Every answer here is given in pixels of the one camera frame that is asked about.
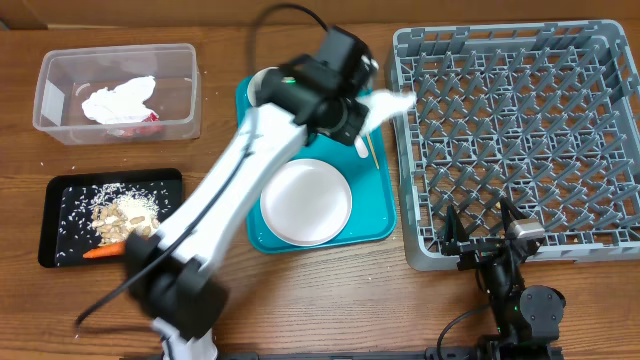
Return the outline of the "wooden chopstick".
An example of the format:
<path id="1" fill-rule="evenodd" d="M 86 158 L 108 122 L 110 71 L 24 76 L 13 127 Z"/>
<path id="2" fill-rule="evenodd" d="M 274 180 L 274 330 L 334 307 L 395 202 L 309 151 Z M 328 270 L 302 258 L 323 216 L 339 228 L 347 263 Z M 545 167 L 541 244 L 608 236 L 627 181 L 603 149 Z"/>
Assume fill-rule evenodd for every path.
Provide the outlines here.
<path id="1" fill-rule="evenodd" d="M 375 151 L 375 147 L 374 147 L 373 141 L 371 139 L 371 135 L 367 134 L 366 135 L 366 139 L 367 139 L 367 142 L 368 142 L 368 145 L 369 145 L 369 149 L 370 149 L 370 153 L 372 155 L 372 158 L 373 158 L 374 164 L 376 166 L 376 169 L 379 170 L 380 169 L 380 165 L 379 165 L 379 162 L 378 162 L 378 158 L 377 158 L 377 154 L 376 154 L 376 151 Z"/>

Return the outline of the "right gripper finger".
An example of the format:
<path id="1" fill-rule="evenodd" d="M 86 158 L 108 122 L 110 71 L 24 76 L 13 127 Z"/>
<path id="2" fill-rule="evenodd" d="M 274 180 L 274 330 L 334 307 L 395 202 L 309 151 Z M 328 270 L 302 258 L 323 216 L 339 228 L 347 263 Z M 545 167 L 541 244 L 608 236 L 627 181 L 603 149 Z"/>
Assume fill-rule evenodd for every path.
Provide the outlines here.
<path id="1" fill-rule="evenodd" d="M 466 243 L 469 241 L 465 227 L 453 205 L 447 207 L 445 219 L 444 243 Z"/>
<path id="2" fill-rule="evenodd" d="M 515 220 L 526 219 L 526 216 L 514 205 L 507 197 L 501 197 L 499 200 L 501 219 L 505 231 L 509 229 L 511 223 Z"/>

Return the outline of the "black tray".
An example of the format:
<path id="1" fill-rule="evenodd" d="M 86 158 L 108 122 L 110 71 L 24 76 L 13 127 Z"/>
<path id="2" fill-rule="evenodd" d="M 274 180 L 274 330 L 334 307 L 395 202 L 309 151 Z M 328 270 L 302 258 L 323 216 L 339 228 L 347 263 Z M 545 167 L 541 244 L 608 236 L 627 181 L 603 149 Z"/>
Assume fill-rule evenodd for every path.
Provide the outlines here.
<path id="1" fill-rule="evenodd" d="M 46 188 L 38 262 L 44 268 L 118 263 L 119 256 L 86 259 L 101 241 L 92 226 L 98 206 L 130 196 L 148 199 L 160 221 L 183 202 L 183 179 L 177 169 L 147 169 L 62 175 Z"/>

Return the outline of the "red snack wrapper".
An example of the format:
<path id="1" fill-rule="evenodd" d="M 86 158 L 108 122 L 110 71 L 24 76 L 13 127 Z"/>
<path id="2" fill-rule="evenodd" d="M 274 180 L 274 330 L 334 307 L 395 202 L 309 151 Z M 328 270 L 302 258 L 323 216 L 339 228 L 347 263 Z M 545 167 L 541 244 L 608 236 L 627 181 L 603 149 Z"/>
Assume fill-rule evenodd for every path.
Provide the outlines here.
<path id="1" fill-rule="evenodd" d="M 163 125 L 158 125 L 160 121 L 157 113 L 152 112 L 147 116 L 137 127 L 127 127 L 112 129 L 108 131 L 108 134 L 117 138 L 136 138 L 136 137 L 149 137 L 160 134 L 164 131 Z"/>

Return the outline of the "clear plastic bin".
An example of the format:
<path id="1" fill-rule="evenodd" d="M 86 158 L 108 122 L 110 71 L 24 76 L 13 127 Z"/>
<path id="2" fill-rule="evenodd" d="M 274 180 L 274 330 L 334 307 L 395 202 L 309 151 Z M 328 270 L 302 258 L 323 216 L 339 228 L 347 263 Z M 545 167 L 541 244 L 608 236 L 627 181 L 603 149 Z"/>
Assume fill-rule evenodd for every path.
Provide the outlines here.
<path id="1" fill-rule="evenodd" d="M 109 130 L 139 123 L 102 125 L 81 104 L 104 87 L 154 76 L 145 105 L 164 126 L 155 136 L 117 138 Z M 65 145 L 96 145 L 195 139 L 201 132 L 201 76 L 196 50 L 188 43 L 54 50 L 43 59 L 33 106 L 33 127 Z"/>

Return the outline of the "grey dishwasher rack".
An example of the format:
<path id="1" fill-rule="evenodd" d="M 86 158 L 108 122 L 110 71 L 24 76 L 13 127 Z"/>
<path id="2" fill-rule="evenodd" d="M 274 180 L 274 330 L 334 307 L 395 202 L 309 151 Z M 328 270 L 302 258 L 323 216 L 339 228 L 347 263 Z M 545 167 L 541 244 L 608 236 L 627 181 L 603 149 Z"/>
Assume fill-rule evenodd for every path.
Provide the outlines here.
<path id="1" fill-rule="evenodd" d="M 449 270 L 454 206 L 475 242 L 510 199 L 545 230 L 541 261 L 639 256 L 639 73 L 612 20 L 403 28 L 388 84 L 396 117 L 405 257 Z"/>

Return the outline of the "white napkin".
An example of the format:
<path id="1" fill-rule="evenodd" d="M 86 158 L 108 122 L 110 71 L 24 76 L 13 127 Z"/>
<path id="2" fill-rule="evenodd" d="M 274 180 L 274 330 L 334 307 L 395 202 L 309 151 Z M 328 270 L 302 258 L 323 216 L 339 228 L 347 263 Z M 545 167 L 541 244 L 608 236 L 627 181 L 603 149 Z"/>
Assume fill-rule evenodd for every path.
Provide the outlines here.
<path id="1" fill-rule="evenodd" d="M 102 125 L 141 123 L 158 119 L 157 113 L 145 102 L 156 87 L 154 76 L 133 78 L 109 90 L 93 92 L 82 104 L 84 115 Z"/>

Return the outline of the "white round plate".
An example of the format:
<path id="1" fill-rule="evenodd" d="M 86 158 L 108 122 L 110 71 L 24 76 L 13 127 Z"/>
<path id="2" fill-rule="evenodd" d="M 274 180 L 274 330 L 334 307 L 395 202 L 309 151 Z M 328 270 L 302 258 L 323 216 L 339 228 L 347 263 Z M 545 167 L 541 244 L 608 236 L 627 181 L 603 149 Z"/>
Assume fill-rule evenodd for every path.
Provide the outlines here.
<path id="1" fill-rule="evenodd" d="M 316 159 L 286 163 L 263 189 L 259 206 L 280 240 L 311 247 L 335 238 L 352 213 L 352 192 L 333 166 Z"/>

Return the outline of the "orange carrot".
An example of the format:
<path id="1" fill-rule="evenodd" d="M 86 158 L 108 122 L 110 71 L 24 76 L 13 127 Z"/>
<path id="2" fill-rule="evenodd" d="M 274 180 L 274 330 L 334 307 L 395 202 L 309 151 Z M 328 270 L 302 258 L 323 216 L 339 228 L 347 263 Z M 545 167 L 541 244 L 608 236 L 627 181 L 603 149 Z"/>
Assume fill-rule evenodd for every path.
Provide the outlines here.
<path id="1" fill-rule="evenodd" d="M 106 257 L 121 256 L 125 252 L 126 243 L 118 242 L 110 245 L 97 247 L 83 254 L 84 259 L 98 259 Z"/>

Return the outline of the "white bowl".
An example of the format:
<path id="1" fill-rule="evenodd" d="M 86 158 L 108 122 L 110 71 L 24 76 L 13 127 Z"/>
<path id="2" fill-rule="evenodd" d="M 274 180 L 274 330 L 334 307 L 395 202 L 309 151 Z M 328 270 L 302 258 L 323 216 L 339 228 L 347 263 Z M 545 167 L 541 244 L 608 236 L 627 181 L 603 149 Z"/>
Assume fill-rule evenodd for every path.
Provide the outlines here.
<path id="1" fill-rule="evenodd" d="M 247 98 L 252 107 L 259 107 L 263 103 L 263 81 L 267 73 L 271 70 L 277 70 L 277 67 L 263 68 L 251 77 L 247 87 Z"/>

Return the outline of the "white plastic cup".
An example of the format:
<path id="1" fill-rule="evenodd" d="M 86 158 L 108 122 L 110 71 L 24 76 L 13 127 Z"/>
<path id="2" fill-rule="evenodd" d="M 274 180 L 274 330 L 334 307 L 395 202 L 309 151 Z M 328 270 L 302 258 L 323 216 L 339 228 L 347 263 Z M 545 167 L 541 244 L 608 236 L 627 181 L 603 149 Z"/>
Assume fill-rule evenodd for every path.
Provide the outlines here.
<path id="1" fill-rule="evenodd" d="M 360 135 L 371 133 L 393 116 L 404 113 L 416 103 L 415 92 L 391 92 L 390 90 L 376 90 L 357 101 L 368 109 Z"/>

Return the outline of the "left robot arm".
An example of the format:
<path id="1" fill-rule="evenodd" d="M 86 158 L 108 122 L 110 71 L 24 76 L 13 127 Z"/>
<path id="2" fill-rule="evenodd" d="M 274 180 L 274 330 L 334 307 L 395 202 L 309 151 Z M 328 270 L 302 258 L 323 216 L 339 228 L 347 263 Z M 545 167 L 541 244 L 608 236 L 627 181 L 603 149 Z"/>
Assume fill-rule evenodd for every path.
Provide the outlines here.
<path id="1" fill-rule="evenodd" d="M 377 70 L 368 46 L 339 27 L 315 54 L 267 70 L 254 106 L 196 190 L 154 235 L 129 236 L 122 287 L 151 318 L 163 358 L 216 358 L 211 330 L 228 291 L 212 276 L 242 219 L 309 137 L 351 145 L 379 126 L 360 95 Z"/>

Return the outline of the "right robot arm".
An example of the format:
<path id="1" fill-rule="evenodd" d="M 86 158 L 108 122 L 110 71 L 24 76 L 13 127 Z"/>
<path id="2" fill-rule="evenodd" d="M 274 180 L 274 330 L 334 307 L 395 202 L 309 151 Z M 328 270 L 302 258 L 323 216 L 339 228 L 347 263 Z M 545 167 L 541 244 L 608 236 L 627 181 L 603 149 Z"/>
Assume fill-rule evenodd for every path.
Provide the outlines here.
<path id="1" fill-rule="evenodd" d="M 538 252 L 545 230 L 511 200 L 503 197 L 499 203 L 504 236 L 480 243 L 470 241 L 456 209 L 452 205 L 447 208 L 441 252 L 456 256 L 460 271 L 475 273 L 476 285 L 487 294 L 488 303 L 445 326 L 437 340 L 436 356 L 447 357 L 442 342 L 453 326 L 489 309 L 497 333 L 480 336 L 475 346 L 458 350 L 459 356 L 476 360 L 561 359 L 562 350 L 552 343 L 559 339 L 566 299 L 552 287 L 527 287 L 520 271 L 520 265 Z"/>

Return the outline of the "teal serving tray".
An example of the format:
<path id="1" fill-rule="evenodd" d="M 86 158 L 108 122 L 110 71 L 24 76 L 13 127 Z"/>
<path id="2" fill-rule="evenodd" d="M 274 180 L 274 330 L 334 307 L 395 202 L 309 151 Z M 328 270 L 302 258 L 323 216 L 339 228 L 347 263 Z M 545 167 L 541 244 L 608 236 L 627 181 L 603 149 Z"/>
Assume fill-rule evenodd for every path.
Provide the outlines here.
<path id="1" fill-rule="evenodd" d="M 236 87 L 238 126 L 251 107 L 247 96 L 251 79 L 245 78 Z M 396 227 L 398 216 L 382 129 L 378 128 L 370 133 L 370 138 L 379 168 L 375 166 L 371 156 L 360 158 L 355 147 L 341 145 L 324 136 L 318 136 L 309 147 L 303 147 L 291 159 L 316 159 L 332 165 L 345 177 L 352 193 L 352 211 L 345 228 L 332 240 L 311 246 L 311 249 L 383 240 Z M 268 229 L 262 217 L 260 201 L 249 211 L 246 226 L 249 242 L 262 253 L 282 254 L 303 250 L 303 247 L 286 243 Z"/>

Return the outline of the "peanuts and rice pile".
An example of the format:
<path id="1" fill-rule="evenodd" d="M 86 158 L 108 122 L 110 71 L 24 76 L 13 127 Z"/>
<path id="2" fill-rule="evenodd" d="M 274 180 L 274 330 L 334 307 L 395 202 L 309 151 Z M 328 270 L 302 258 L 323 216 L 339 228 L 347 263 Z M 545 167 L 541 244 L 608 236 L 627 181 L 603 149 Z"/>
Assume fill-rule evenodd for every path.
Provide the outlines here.
<path id="1" fill-rule="evenodd" d="M 62 192 L 54 265 L 74 266 L 118 256 L 84 259 L 97 247 L 125 242 L 139 231 L 156 232 L 173 208 L 168 182 L 116 182 L 69 186 Z"/>

